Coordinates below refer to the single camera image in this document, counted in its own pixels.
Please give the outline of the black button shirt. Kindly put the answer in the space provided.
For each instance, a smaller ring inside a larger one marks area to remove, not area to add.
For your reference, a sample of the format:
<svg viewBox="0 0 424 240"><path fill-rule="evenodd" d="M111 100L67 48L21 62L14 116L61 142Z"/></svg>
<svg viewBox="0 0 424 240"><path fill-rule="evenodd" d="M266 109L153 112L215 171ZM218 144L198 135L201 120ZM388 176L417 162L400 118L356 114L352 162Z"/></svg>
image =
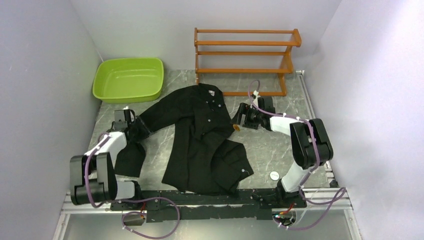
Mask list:
<svg viewBox="0 0 424 240"><path fill-rule="evenodd" d="M146 109L151 135L174 126L174 140L162 183L204 195L234 194L254 171L234 132L222 91L200 83L177 89Z"/></svg>

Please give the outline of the white round brooch back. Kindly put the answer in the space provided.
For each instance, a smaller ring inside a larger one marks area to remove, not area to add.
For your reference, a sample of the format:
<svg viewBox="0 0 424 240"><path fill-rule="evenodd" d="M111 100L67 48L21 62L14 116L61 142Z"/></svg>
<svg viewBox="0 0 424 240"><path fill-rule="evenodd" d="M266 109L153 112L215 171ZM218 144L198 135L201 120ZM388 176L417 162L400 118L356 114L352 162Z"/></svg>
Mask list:
<svg viewBox="0 0 424 240"><path fill-rule="evenodd" d="M272 181L278 181L280 179L280 175L277 171L271 171L269 177Z"/></svg>

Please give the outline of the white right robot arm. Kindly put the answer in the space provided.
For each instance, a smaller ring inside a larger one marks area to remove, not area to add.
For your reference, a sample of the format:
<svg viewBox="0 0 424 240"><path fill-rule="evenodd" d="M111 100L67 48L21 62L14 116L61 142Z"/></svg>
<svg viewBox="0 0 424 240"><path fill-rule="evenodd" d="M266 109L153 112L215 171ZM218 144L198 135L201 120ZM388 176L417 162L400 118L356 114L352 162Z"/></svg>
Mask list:
<svg viewBox="0 0 424 240"><path fill-rule="evenodd" d="M301 119L285 113L277 114L270 96L255 97L252 104L241 103L231 122L245 128L263 127L290 136L293 163L286 175L278 180L275 193L275 202L282 208L293 203L307 178L334 156L320 118Z"/></svg>

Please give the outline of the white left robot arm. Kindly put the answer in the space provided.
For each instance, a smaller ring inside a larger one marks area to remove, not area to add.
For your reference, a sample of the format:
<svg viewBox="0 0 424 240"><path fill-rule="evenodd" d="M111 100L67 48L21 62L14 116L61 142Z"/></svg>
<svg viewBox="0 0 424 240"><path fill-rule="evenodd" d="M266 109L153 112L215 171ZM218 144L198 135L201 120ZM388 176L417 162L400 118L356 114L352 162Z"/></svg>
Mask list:
<svg viewBox="0 0 424 240"><path fill-rule="evenodd" d="M130 210L142 206L144 197L135 178L141 174L146 151L134 138L136 122L132 109L116 110L111 128L99 136L97 144L70 159L70 199L74 205L99 208L117 201Z"/></svg>

